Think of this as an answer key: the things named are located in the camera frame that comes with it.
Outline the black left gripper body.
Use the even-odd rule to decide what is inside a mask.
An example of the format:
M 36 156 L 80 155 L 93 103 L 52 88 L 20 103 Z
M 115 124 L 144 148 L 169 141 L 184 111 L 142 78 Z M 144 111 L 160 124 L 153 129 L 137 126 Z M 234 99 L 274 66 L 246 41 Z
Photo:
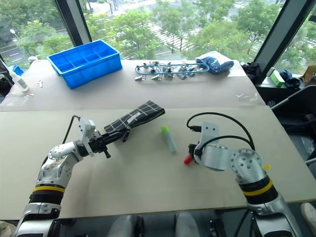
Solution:
M 104 153 L 106 158 L 110 158 L 111 155 L 108 152 L 107 141 L 109 139 L 108 134 L 101 134 L 100 131 L 95 131 L 92 137 L 89 139 L 89 146 L 93 153 Z

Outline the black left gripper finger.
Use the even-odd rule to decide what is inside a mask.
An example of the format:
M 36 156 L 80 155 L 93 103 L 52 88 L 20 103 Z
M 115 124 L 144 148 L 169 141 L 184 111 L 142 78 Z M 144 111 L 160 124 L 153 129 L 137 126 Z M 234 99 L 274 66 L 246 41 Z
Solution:
M 113 132 L 110 132 L 110 133 L 102 134 L 102 137 L 104 139 L 119 139 L 122 136 L 123 136 L 123 132 L 121 132 L 121 131 L 113 131 Z
M 108 136 L 108 137 L 103 137 L 103 142 L 105 144 L 110 144 L 113 143 L 117 140 L 121 140 L 122 142 L 125 142 L 127 140 L 126 136 L 118 137 L 118 136 Z

